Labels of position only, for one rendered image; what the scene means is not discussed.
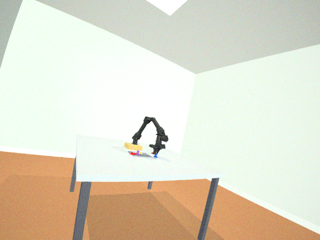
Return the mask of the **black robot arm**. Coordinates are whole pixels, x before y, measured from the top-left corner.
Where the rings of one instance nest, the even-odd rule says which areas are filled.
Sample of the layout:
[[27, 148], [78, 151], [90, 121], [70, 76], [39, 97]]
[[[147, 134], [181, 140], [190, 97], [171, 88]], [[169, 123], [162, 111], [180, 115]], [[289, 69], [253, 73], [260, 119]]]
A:
[[[169, 138], [168, 135], [165, 134], [165, 130], [159, 125], [159, 123], [157, 122], [155, 117], [148, 117], [146, 116], [143, 120], [143, 124], [141, 125], [140, 129], [138, 130], [138, 132], [136, 132], [131, 139], [133, 139], [132, 143], [133, 145], [138, 145], [138, 140], [140, 140], [140, 138], [142, 137], [142, 132], [145, 129], [145, 127], [147, 126], [147, 124], [149, 124], [150, 122], [153, 122], [154, 126], [156, 127], [156, 131], [157, 131], [157, 137], [156, 140], [159, 141], [163, 141], [163, 142], [168, 142]], [[159, 147], [159, 149], [163, 149], [165, 148], [165, 144], [161, 143], [157, 143], [156, 147]]]

